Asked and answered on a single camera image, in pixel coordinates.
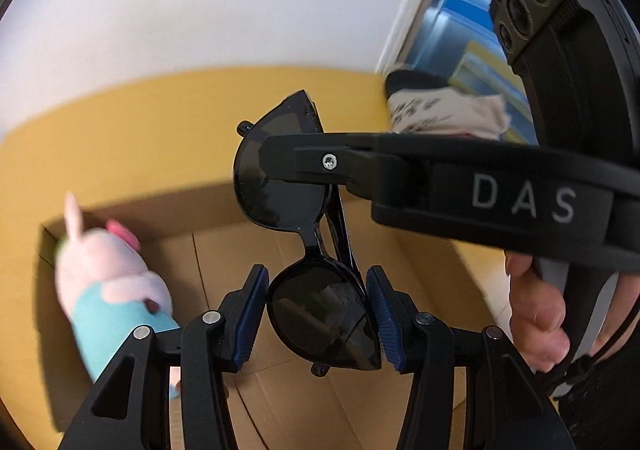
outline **sunglasses temple arm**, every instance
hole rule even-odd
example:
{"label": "sunglasses temple arm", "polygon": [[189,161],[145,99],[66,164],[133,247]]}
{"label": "sunglasses temple arm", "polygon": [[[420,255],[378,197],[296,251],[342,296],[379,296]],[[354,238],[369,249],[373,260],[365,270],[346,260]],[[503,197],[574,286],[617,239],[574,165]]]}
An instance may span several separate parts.
{"label": "sunglasses temple arm", "polygon": [[329,224],[329,231],[334,242],[335,255],[338,260],[349,268],[362,282],[362,276],[356,259],[351,251],[349,235],[347,233],[347,224],[344,219],[344,209],[342,208],[342,199],[338,185],[331,185],[329,200],[326,204],[326,220]]}

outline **sunglasses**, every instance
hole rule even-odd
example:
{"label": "sunglasses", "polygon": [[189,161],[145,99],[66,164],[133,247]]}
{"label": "sunglasses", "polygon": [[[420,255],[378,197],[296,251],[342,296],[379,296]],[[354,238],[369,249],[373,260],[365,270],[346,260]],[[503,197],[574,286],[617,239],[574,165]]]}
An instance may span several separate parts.
{"label": "sunglasses", "polygon": [[[324,376],[330,367],[379,369],[378,329],[349,244],[338,187],[271,180],[260,168],[258,151],[265,138],[317,132],[322,132],[322,125],[305,91],[286,98],[255,125],[240,123],[236,198],[255,224],[295,232],[305,245],[302,260],[274,278],[267,293],[267,313],[280,340],[312,362],[316,376]],[[322,216],[337,260],[324,248]]]}

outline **dark tinted lens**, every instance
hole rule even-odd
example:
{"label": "dark tinted lens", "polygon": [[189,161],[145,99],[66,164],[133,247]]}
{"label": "dark tinted lens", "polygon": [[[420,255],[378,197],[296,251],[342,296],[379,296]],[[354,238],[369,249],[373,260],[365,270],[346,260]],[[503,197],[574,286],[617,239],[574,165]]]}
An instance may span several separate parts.
{"label": "dark tinted lens", "polygon": [[281,230],[313,223],[322,209],[325,187],[270,180],[260,169],[258,150],[264,138],[316,129],[311,116],[294,112],[267,116],[242,141],[234,174],[236,196],[244,212],[262,226]]}
{"label": "dark tinted lens", "polygon": [[272,286],[271,322],[297,354],[332,367],[380,366],[377,338],[362,300],[337,270],[302,262],[285,270]]}

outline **plush toy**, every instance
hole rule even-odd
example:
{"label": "plush toy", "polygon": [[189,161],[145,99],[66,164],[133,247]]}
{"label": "plush toy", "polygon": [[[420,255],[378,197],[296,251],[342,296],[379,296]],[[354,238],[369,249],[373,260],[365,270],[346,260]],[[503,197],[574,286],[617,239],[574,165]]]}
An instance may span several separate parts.
{"label": "plush toy", "polygon": [[[65,197],[66,240],[56,255],[56,292],[71,322],[84,365],[95,382],[123,341],[139,325],[175,329],[164,281],[138,254],[140,242],[117,221],[84,232],[73,194]],[[171,396],[180,369],[170,373]]]}

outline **white cloth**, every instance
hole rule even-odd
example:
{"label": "white cloth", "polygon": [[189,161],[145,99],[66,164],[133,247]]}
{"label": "white cloth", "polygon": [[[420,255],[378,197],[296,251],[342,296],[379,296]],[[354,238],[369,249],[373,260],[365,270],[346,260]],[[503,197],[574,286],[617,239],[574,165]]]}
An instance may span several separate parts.
{"label": "white cloth", "polygon": [[467,96],[453,87],[401,90],[389,97],[391,130],[498,140],[510,126],[500,95]]}

